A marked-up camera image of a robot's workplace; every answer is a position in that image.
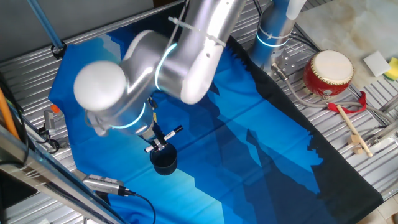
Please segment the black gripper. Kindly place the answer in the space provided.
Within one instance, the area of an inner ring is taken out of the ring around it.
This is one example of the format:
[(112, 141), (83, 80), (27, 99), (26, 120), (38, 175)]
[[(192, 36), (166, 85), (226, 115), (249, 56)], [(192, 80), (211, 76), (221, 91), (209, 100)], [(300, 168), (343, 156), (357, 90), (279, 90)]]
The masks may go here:
[(161, 151), (168, 145), (164, 140), (165, 134), (162, 132), (160, 126), (154, 121), (147, 130), (147, 140), (155, 142), (155, 151)]

